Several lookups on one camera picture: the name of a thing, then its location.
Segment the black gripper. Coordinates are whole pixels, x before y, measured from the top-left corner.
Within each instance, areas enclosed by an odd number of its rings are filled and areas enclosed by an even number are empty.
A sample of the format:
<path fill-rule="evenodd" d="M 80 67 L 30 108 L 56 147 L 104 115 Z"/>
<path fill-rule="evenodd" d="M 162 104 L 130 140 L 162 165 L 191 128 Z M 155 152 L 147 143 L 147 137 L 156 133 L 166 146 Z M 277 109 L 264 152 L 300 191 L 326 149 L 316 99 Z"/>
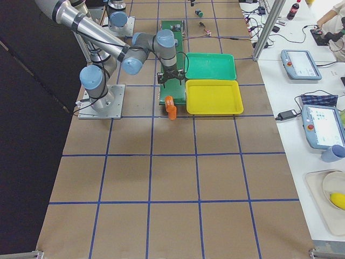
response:
<path fill-rule="evenodd" d="M 185 80 L 185 71 L 184 69 L 179 70 L 164 70 L 163 72 L 159 72 L 157 74 L 157 81 L 161 85 L 162 88 L 165 88 L 165 82 L 171 79 L 178 79 L 180 85 Z"/>

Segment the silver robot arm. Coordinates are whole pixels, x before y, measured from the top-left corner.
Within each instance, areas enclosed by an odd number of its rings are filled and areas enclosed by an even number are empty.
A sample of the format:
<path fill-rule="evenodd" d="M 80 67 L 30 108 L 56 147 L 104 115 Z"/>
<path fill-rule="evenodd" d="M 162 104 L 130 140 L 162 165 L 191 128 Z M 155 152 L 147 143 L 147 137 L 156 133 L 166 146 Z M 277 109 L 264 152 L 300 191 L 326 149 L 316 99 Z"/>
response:
<path fill-rule="evenodd" d="M 114 32 L 124 29 L 128 22 L 125 2 L 122 0 L 107 0 L 104 3 L 109 29 Z"/>
<path fill-rule="evenodd" d="M 157 75 L 159 84 L 171 81 L 177 86 L 184 83 L 185 71 L 177 56 L 176 39 L 171 30 L 163 29 L 155 35 L 136 33 L 132 44 L 128 45 L 92 19 L 85 1 L 36 1 L 36 5 L 51 21 L 79 35 L 85 44 L 94 44 L 96 48 L 89 50 L 91 55 L 104 52 L 121 63 L 127 74 L 138 74 L 152 53 L 161 63 L 162 72 Z"/>

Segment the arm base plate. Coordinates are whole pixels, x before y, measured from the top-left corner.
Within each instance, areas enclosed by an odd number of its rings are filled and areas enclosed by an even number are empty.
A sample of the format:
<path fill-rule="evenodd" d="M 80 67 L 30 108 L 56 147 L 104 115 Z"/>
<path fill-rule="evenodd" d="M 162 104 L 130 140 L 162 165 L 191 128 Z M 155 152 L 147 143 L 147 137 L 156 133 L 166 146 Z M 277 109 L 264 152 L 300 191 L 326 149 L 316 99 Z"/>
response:
<path fill-rule="evenodd" d="M 107 85 L 107 87 L 107 95 L 92 106 L 88 93 L 84 90 L 83 99 L 86 101 L 78 105 L 79 119 L 121 119 L 125 85 Z"/>
<path fill-rule="evenodd" d="M 111 18 L 105 17 L 102 26 L 109 30 L 111 34 L 117 37 L 133 36 L 135 17 L 112 16 Z"/>

